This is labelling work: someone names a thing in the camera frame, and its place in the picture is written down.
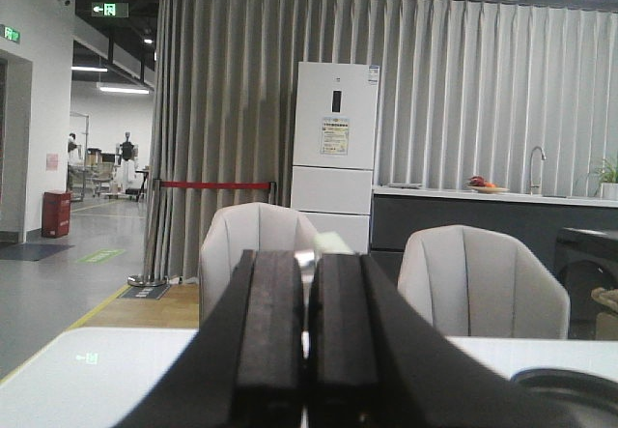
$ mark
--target metal post base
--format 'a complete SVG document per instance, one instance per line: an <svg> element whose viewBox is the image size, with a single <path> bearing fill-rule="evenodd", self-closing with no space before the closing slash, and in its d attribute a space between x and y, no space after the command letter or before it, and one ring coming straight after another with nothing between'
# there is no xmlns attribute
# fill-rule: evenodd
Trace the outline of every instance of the metal post base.
<svg viewBox="0 0 618 428"><path fill-rule="evenodd" d="M167 278L146 278L143 275L132 275L126 279L126 283L131 286L163 286L167 283Z"/></svg>

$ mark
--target exit sign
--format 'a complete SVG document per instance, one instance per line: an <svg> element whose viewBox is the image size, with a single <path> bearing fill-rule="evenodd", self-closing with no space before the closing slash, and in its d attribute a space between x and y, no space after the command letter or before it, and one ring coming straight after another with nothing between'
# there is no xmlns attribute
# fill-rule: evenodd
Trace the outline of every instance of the exit sign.
<svg viewBox="0 0 618 428"><path fill-rule="evenodd" d="M128 3L92 3L93 17L128 17Z"/></svg>
<svg viewBox="0 0 618 428"><path fill-rule="evenodd" d="M7 39L11 42L19 43L19 40L21 39L21 34L13 27L0 24L0 37L2 37L3 39Z"/></svg>

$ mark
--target faucet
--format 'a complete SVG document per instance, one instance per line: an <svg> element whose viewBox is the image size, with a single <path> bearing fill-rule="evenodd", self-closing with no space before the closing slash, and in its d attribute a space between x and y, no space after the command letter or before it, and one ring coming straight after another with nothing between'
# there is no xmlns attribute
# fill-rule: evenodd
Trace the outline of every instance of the faucet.
<svg viewBox="0 0 618 428"><path fill-rule="evenodd" d="M541 160L547 159L543 148L541 148L540 146L535 146L534 148L532 148L532 151L530 152L530 162L528 164L528 190L530 194L534 194L535 188L541 187L541 182L538 182L537 184L532 183L532 158L534 157L534 152L537 150L541 152Z"/></svg>

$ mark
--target red rope barrier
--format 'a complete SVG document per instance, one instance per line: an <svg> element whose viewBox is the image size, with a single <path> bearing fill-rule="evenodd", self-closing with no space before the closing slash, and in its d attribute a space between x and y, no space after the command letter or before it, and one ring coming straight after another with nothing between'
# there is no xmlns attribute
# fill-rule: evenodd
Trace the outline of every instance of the red rope barrier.
<svg viewBox="0 0 618 428"><path fill-rule="evenodd" d="M270 183L262 184L237 184L229 183L204 183L204 182L161 182L161 186L167 188L195 188L195 189L270 189Z"/></svg>

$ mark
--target white pot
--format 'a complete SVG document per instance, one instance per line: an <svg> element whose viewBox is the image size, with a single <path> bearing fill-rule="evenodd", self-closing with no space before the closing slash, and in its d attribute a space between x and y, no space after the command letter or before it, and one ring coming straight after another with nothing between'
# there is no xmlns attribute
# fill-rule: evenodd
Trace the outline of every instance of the white pot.
<svg viewBox="0 0 618 428"><path fill-rule="evenodd" d="M601 197L618 201L618 184L601 184Z"/></svg>

